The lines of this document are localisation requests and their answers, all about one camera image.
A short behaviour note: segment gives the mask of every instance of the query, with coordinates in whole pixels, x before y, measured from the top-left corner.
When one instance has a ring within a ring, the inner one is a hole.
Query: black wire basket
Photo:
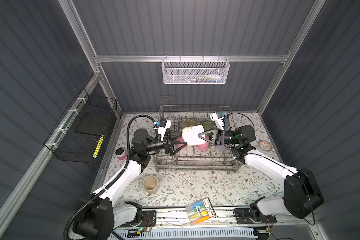
[[[53,136],[54,141],[46,140],[44,145],[62,161],[87,163],[96,163],[96,159],[101,161],[117,122],[116,99],[87,94],[76,109],[68,111],[69,117],[63,126],[57,128],[56,125],[47,138]],[[101,124],[96,125],[97,133],[82,131],[83,122],[88,122],[89,118],[101,119]]]

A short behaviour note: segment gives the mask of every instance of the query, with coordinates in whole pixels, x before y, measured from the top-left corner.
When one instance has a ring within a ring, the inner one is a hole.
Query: plastic package
[[[219,151],[224,152],[224,151],[227,151],[229,148],[227,148],[227,147],[224,146],[224,145],[218,145],[218,146],[217,146],[217,149],[218,149]]]
[[[187,211],[187,215],[192,226],[216,217],[216,212],[212,207],[209,197],[186,206],[185,210]]]

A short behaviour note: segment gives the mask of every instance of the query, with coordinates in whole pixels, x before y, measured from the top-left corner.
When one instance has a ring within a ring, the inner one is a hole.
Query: wall panel
[[[231,63],[226,84],[164,84],[160,63],[102,63],[123,112],[157,112],[170,104],[256,110],[280,63]]]
[[[360,1],[326,2],[263,118],[284,162],[314,173],[330,239],[360,238]]]
[[[0,1],[0,207],[92,75],[57,1]]]
[[[312,0],[74,0],[97,55],[281,55]]]

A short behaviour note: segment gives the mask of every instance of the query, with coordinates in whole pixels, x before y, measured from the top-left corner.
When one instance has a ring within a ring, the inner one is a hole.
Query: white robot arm
[[[133,146],[129,148],[129,128],[136,118],[146,117],[154,123],[155,137],[148,135],[147,130],[138,129],[132,138]],[[149,152],[164,149],[166,154],[173,156],[187,146],[186,142],[176,141],[178,136],[173,136],[168,130],[171,122],[161,119],[155,122],[147,115],[138,115],[127,126],[127,151],[128,157],[125,166],[120,169],[108,182],[95,190],[92,194],[86,194],[79,200],[77,212],[69,219],[64,228],[64,240],[71,240],[68,236],[70,226],[73,224],[74,233],[80,234],[87,239],[106,240],[111,231],[123,223],[139,224],[142,219],[142,206],[133,202],[113,208],[117,199],[124,189],[136,178],[148,165]]]
[[[219,118],[216,113],[212,113],[211,119],[218,129],[202,132],[198,137],[215,145],[230,145],[236,160],[260,170],[284,186],[284,195],[262,197],[251,204],[250,216],[254,222],[261,222],[271,214],[292,214],[297,218],[304,218],[324,203],[310,170],[298,170],[257,151],[250,144],[256,140],[253,126],[245,125],[235,131],[225,131],[227,128],[224,123],[228,122],[226,117],[229,115],[223,113],[223,117]]]

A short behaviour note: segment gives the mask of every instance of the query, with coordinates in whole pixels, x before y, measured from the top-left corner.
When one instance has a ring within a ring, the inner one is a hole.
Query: wire basket
[[[77,125],[87,113],[101,115],[106,119],[100,137],[76,131]],[[76,109],[69,110],[69,114],[66,123],[60,129],[51,131],[47,138],[57,131],[55,139],[44,142],[44,145],[59,160],[96,163],[97,157],[102,159],[117,121],[116,99],[87,94]]]
[[[168,61],[163,58],[161,66],[165,84],[224,84],[230,64],[227,58],[216,61]]]
[[[182,129],[188,121],[194,119],[198,125],[210,121],[210,113],[231,113],[229,106],[184,106],[165,105],[171,97],[162,97],[159,118],[172,122],[170,130],[181,136]],[[236,172],[243,164],[233,158],[230,150],[220,151],[217,146],[210,144],[206,151],[200,151],[196,146],[187,146],[174,156],[160,151],[157,158],[153,158],[157,171],[159,170],[206,170]]]

